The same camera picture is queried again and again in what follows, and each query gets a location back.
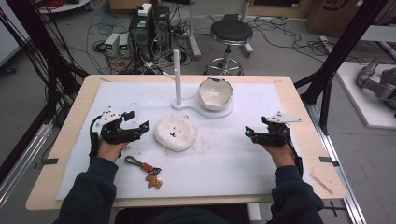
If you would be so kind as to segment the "grey power supply unit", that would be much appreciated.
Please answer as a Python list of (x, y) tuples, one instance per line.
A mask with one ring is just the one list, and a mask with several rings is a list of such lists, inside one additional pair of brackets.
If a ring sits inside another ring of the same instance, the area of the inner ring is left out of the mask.
[(120, 35), (111, 34), (105, 41), (106, 53), (109, 57), (117, 57), (120, 53)]
[(129, 57), (130, 56), (130, 47), (129, 47), (129, 37), (126, 33), (120, 34), (120, 54), (123, 57)]

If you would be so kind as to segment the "cardboard box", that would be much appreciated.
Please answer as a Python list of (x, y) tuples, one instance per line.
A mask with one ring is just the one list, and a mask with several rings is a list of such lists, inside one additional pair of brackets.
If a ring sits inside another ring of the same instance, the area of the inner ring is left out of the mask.
[(306, 19), (306, 30), (310, 34), (340, 37), (358, 15), (359, 22), (367, 17), (377, 24), (383, 17), (384, 23), (396, 18), (396, 0), (385, 0), (386, 4), (379, 12), (381, 0), (312, 0), (313, 4)]

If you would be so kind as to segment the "black round stool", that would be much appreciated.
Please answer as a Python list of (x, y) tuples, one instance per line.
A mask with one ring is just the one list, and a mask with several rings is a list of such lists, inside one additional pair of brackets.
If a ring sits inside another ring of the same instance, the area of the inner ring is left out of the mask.
[(240, 20), (221, 20), (214, 22), (210, 27), (211, 37), (224, 44), (226, 50), (220, 58), (214, 59), (204, 70), (204, 75), (242, 76), (242, 65), (231, 58), (232, 46), (244, 46), (253, 37), (251, 27)]

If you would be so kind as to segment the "white box on computer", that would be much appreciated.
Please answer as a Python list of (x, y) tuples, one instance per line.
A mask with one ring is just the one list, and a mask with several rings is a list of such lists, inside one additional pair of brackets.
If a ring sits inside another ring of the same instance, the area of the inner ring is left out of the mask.
[(147, 17), (152, 10), (152, 4), (144, 3), (137, 11), (138, 16)]

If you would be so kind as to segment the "white table mat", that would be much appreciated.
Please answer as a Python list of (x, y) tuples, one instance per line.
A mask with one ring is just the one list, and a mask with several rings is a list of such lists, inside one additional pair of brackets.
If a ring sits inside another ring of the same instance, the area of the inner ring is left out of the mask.
[[(92, 121), (108, 107), (122, 113), (134, 111), (135, 117), (123, 123), (130, 129), (148, 121), (152, 127), (174, 113), (171, 106), (175, 85), (168, 83), (107, 82), (100, 85), (92, 107), (71, 152), (64, 180), (57, 197), (63, 199), (76, 176), (89, 166), (89, 133), (97, 128)], [(233, 84), (233, 111), (222, 119), (208, 119), (192, 109), (181, 110), (188, 116), (196, 137), (194, 144), (174, 152), (158, 143), (153, 131), (123, 151), (140, 161), (161, 168), (163, 184), (149, 186), (146, 172), (118, 159), (115, 184), (120, 199), (237, 196), (267, 194), (274, 187), (275, 166), (259, 145), (246, 137), (246, 127), (263, 133), (262, 117), (270, 117), (283, 108), (273, 84)]]

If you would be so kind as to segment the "wooden table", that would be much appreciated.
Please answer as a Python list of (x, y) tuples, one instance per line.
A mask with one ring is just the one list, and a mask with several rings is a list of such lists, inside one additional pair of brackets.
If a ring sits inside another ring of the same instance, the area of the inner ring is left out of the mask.
[[(318, 136), (311, 118), (309, 118), (297, 90), (289, 77), (272, 76), (232, 76), (229, 82), (273, 84), (282, 103), (283, 112), (301, 118), (301, 122), (294, 122), (290, 126), (292, 142), (302, 157), (304, 163), (304, 181), (310, 184), (315, 193), (324, 200), (342, 199), (346, 191), (331, 163), (320, 162), (319, 157), (327, 157), (327, 152)], [(57, 164), (45, 165), (35, 182), (35, 186), (26, 202), (29, 210), (50, 210), (60, 208), (63, 199), (57, 197), (64, 180), (64, 173), (71, 152), (78, 140), (82, 126), (92, 107), (92, 103), (101, 84), (107, 82), (144, 82), (168, 83), (174, 81), (166, 76), (112, 76), (91, 75), (87, 77), (78, 93), (78, 97), (67, 116), (57, 140), (50, 152), (50, 158), (58, 158)], [(329, 194), (322, 186), (312, 179), (315, 175), (333, 191)], [(176, 198), (143, 198), (120, 199), (117, 196), (115, 206), (159, 206), (177, 204), (210, 204), (210, 203), (262, 203), (271, 201), (271, 191), (260, 195), (237, 196), (204, 196), (204, 197), (176, 197)]]

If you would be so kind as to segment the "black computer tower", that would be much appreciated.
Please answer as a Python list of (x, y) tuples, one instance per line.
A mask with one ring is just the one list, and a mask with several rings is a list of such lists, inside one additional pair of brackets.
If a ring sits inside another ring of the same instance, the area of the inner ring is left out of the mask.
[(134, 48), (134, 57), (140, 61), (151, 61), (151, 43), (153, 40), (151, 14), (139, 16), (137, 12), (132, 14), (129, 26), (130, 37)]
[(169, 26), (169, 6), (156, 6), (153, 9), (153, 25), (157, 46), (159, 49), (169, 49), (170, 26)]

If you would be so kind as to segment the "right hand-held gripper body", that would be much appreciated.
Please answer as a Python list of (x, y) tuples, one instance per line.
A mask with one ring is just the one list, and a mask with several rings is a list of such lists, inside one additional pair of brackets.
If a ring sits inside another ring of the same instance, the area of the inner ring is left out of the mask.
[(280, 111), (267, 118), (271, 120), (271, 123), (267, 125), (267, 133), (259, 133), (260, 136), (258, 138), (251, 138), (254, 144), (283, 147), (291, 142), (290, 123), (302, 121), (301, 118)]

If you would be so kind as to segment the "black tape piece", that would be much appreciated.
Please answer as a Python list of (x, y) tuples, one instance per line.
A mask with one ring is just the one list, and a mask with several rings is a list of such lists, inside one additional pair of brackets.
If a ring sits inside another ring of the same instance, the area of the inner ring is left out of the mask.
[(331, 157), (319, 157), (320, 162), (327, 162), (331, 163), (333, 167), (338, 167), (340, 166), (339, 161), (334, 161)]
[(45, 165), (57, 164), (58, 160), (58, 158), (44, 159), (41, 162), (37, 162), (34, 166), (34, 169), (41, 170)]

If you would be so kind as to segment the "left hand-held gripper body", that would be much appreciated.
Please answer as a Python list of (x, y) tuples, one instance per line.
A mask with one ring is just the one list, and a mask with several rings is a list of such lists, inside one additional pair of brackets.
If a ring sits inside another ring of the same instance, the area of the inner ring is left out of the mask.
[(91, 136), (94, 135), (93, 128), (100, 127), (100, 137), (109, 144), (120, 144), (133, 142), (140, 139), (140, 136), (128, 136), (126, 131), (130, 129), (122, 129), (121, 124), (124, 122), (123, 113), (116, 111), (109, 106), (101, 115), (97, 116), (91, 123)]

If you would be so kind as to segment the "white eggshell-shaped bowl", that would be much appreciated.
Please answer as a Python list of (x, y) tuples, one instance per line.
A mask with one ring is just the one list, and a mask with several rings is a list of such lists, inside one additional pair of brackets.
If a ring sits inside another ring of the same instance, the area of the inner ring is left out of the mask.
[(210, 111), (223, 110), (233, 99), (233, 87), (224, 78), (209, 77), (200, 84), (198, 99)]

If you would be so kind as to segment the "aluminium rail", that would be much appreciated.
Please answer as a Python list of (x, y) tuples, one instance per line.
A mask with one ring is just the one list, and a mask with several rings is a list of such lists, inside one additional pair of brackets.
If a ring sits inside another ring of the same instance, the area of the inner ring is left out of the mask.
[(344, 168), (339, 160), (332, 139), (327, 135), (319, 125), (319, 111), (315, 105), (305, 105), (308, 115), (312, 119), (316, 131), (322, 141), (327, 153), (329, 161), (335, 168), (340, 181), (346, 191), (346, 196), (342, 199), (346, 212), (349, 216), (351, 224), (367, 224), (366, 219), (361, 211), (360, 205), (355, 197), (352, 187), (350, 186)]
[(34, 161), (38, 152), (46, 143), (53, 130), (53, 123), (42, 124), (40, 128), (30, 138), (27, 145), (22, 148), (22, 154), (0, 184), (0, 210), (6, 205), (8, 199), (18, 186), (28, 168)]

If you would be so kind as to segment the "black frame strut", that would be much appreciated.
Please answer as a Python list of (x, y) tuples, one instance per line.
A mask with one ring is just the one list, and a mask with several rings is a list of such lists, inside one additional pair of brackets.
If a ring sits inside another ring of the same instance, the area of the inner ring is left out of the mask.
[(385, 7), (389, 0), (363, 0), (360, 9), (352, 18), (351, 23), (343, 32), (326, 61), (319, 70), (312, 75), (294, 83), (296, 89), (309, 84), (307, 90), (301, 94), (301, 99), (308, 105), (315, 105), (322, 95), (319, 114), (319, 127), (328, 135), (328, 116), (332, 95), (332, 81), (336, 72), (361, 40), (369, 26)]
[(2, 22), (17, 44), (25, 52), (31, 61), (38, 76), (45, 83), (47, 103), (40, 111), (34, 122), (22, 136), (21, 140), (8, 154), (5, 161), (0, 165), (0, 184), (3, 184), (9, 176), (11, 169), (25, 151), (27, 144), (33, 139), (33, 134), (43, 123), (48, 123), (55, 116), (55, 106), (64, 96), (72, 96), (78, 93), (81, 85), (76, 77), (85, 79), (89, 74), (67, 61), (56, 47), (48, 29), (44, 25), (41, 14), (35, 7), (33, 0), (6, 0), (6, 3), (14, 13), (21, 26), (30, 36), (33, 45), (40, 53), (37, 56), (28, 41), (22, 39), (22, 35), (11, 26), (4, 11), (0, 8), (0, 22)]

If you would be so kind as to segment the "white plush toy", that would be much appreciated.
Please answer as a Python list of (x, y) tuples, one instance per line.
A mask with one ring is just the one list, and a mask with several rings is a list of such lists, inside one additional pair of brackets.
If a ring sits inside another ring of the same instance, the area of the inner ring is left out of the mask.
[(173, 114), (159, 121), (154, 136), (163, 147), (181, 152), (193, 145), (196, 131), (189, 116)]

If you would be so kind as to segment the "gingerbread man keychain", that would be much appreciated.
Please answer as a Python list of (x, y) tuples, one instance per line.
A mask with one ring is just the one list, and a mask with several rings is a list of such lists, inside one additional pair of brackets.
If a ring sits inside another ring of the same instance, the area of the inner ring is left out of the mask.
[(162, 171), (161, 168), (154, 167), (146, 162), (139, 161), (133, 156), (126, 156), (124, 158), (124, 161), (129, 164), (139, 167), (141, 170), (143, 170), (144, 172), (146, 172), (148, 174), (146, 176), (145, 180), (148, 182), (148, 187), (150, 189), (151, 188), (155, 188), (155, 189), (161, 188), (163, 182), (158, 177), (158, 174)]

